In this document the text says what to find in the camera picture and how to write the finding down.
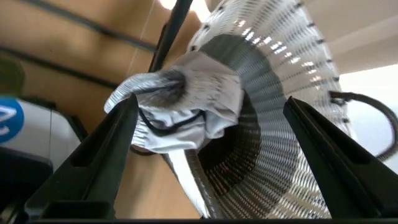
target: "cloth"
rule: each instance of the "cloth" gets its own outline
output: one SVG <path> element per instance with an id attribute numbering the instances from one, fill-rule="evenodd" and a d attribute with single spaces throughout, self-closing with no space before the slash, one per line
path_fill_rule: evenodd
<path id="1" fill-rule="evenodd" d="M 131 144 L 156 153 L 200 149 L 222 137 L 225 128 L 238 123 L 243 100 L 237 74 L 201 52 L 182 56 L 171 69 L 124 80 L 106 101 L 105 112 L 131 93 L 144 115 L 138 117 Z M 156 131 L 181 123 L 165 134 Z"/>

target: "woven texture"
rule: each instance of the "woven texture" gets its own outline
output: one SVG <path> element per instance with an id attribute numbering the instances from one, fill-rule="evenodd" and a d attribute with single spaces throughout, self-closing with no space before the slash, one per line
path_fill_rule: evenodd
<path id="1" fill-rule="evenodd" d="M 328 96 L 340 91 L 338 74 L 303 6 L 294 0 L 223 1 L 191 40 L 191 50 L 236 71 L 245 91 L 239 125 L 198 155 L 206 175 L 201 181 L 214 193 L 207 205 L 219 207 L 224 218 L 330 217 L 282 114 L 293 96 L 350 133 L 345 108 Z"/>

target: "floor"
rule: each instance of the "floor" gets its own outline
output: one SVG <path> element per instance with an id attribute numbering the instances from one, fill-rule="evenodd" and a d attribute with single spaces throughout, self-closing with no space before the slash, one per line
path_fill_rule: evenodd
<path id="1" fill-rule="evenodd" d="M 46 0 L 106 27 L 156 45 L 170 11 L 159 0 Z M 187 16 L 166 59 L 186 51 L 200 21 Z M 120 83 L 146 72 L 152 53 L 65 20 L 23 1 L 0 1 L 0 44 L 36 57 Z M 77 115 L 90 132 L 104 118 L 112 89 L 22 61 L 24 95 L 56 102 Z M 131 154 L 114 205 L 118 218 L 198 218 L 173 173 L 160 156 Z"/>

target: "white wall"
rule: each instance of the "white wall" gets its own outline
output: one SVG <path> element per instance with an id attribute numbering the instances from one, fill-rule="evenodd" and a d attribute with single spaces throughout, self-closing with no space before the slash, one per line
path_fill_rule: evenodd
<path id="1" fill-rule="evenodd" d="M 398 114 L 398 65 L 375 68 L 340 76 L 343 91 L 352 91 L 375 98 Z M 364 103 L 349 102 L 348 117 L 357 141 L 372 154 L 383 151 L 392 141 L 391 126 L 378 110 Z M 385 164 L 398 173 L 398 155 Z"/>

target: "white fabric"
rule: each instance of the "white fabric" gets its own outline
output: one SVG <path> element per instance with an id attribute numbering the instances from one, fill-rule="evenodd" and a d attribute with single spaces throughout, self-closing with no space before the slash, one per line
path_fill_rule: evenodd
<path id="1" fill-rule="evenodd" d="M 146 90 L 168 87 L 167 83 L 157 83 L 157 77 L 164 78 L 177 72 L 183 74 L 183 79 L 176 80 L 185 85 L 181 98 L 175 102 L 163 100 L 162 98 L 174 94 L 169 91 L 164 95 L 154 95 L 151 92 L 148 96 Z M 138 74 L 128 78 L 108 98 L 104 106 L 105 112 L 108 113 L 130 93 L 137 95 L 139 107 L 146 118 L 160 129 L 169 128 L 192 118 L 201 110 L 205 111 L 205 118 L 200 116 L 167 136 L 154 134 L 139 116 L 131 144 L 156 153 L 199 149 L 207 139 L 222 137 L 224 128 L 238 123 L 243 99 L 239 77 L 235 72 L 200 52 L 184 55 L 167 73 Z"/>

